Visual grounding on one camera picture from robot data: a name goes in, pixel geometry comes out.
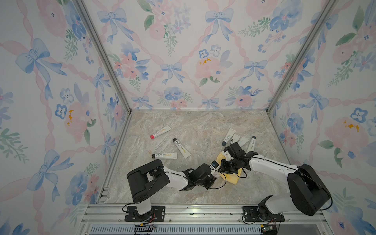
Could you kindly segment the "yellow cleaning cloth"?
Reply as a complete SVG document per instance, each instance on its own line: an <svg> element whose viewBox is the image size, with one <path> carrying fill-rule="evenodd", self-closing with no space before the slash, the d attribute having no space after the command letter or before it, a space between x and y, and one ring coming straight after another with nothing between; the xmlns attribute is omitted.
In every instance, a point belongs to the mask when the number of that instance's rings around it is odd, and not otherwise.
<svg viewBox="0 0 376 235"><path fill-rule="evenodd" d="M222 160L225 160L225 161L227 160L225 153L223 151L221 153L219 153L219 155L217 156L217 159L216 159L216 161L219 163L220 167L221 167L221 161ZM240 179L242 172L243 172L243 170L239 169L238 173L236 173L236 174L220 173L220 177L223 180L226 180L228 183L236 185L238 183L239 179Z"/></svg>

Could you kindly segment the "black cap toothpaste tube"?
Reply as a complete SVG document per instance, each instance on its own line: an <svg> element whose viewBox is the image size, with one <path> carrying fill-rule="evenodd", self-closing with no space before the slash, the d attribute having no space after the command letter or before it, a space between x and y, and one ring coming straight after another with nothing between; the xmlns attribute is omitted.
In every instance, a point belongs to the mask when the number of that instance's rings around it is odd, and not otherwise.
<svg viewBox="0 0 376 235"><path fill-rule="evenodd" d="M173 143L185 159L191 156L191 153L176 138L173 139Z"/></svg>

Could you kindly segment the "dark green cap toothpaste tube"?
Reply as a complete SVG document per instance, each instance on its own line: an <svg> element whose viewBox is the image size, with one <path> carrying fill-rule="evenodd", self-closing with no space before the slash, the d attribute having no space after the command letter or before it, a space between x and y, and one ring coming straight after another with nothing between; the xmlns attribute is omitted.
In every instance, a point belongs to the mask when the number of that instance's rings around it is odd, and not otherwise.
<svg viewBox="0 0 376 235"><path fill-rule="evenodd" d="M226 146L228 142L232 139L235 133L236 133L236 130L230 128L228 132L226 133L224 140L222 141L222 146Z"/></svg>

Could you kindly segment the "toothpaste tube near left arm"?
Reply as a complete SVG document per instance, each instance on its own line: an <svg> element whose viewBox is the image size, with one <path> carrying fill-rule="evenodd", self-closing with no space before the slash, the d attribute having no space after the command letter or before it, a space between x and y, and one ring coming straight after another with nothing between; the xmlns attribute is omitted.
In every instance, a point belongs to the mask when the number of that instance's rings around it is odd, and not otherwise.
<svg viewBox="0 0 376 235"><path fill-rule="evenodd" d="M176 152L172 153L158 153L158 154L152 154L153 159L172 159L175 160L178 158Z"/></svg>

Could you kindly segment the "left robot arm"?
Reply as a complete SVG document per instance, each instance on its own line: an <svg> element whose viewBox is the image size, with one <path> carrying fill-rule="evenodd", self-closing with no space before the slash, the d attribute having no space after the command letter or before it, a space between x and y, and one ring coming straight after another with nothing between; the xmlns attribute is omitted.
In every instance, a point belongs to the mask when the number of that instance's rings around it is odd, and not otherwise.
<svg viewBox="0 0 376 235"><path fill-rule="evenodd" d="M207 164L196 169L174 171L165 167L161 160L153 160L130 171L127 180L136 212L143 216L152 212L150 198L161 189L168 187L186 192L203 187L210 190L217 178Z"/></svg>

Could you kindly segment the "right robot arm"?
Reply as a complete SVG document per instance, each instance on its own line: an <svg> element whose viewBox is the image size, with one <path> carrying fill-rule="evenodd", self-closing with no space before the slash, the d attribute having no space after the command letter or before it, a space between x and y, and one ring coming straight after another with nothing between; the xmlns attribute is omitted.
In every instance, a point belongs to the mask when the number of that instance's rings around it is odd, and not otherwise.
<svg viewBox="0 0 376 235"><path fill-rule="evenodd" d="M228 182L231 178L240 178L240 169L256 171L284 183L289 193L270 195L258 204L259 218L270 220L277 214L300 211L313 216L318 211L329 209L333 204L332 195L308 164L290 165L268 159L256 152L236 154L222 151L218 157L218 171L223 173Z"/></svg>

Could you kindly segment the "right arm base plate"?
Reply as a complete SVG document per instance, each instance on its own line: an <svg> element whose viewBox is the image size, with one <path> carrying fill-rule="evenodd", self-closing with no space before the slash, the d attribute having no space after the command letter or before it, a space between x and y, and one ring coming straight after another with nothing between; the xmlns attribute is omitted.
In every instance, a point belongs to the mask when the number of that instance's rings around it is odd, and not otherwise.
<svg viewBox="0 0 376 235"><path fill-rule="evenodd" d="M272 214L266 209L259 208L259 206L243 206L242 207L243 217L242 220L246 223L254 222L285 222L285 217L280 214Z"/></svg>

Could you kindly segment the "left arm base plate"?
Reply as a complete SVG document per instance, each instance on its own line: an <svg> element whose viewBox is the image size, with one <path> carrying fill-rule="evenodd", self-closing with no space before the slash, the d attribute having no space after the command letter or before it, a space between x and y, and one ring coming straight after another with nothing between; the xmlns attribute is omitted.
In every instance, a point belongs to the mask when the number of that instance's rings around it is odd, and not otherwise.
<svg viewBox="0 0 376 235"><path fill-rule="evenodd" d="M129 206L125 210L125 222L164 222L165 206L152 206L151 211L141 215L136 206Z"/></svg>

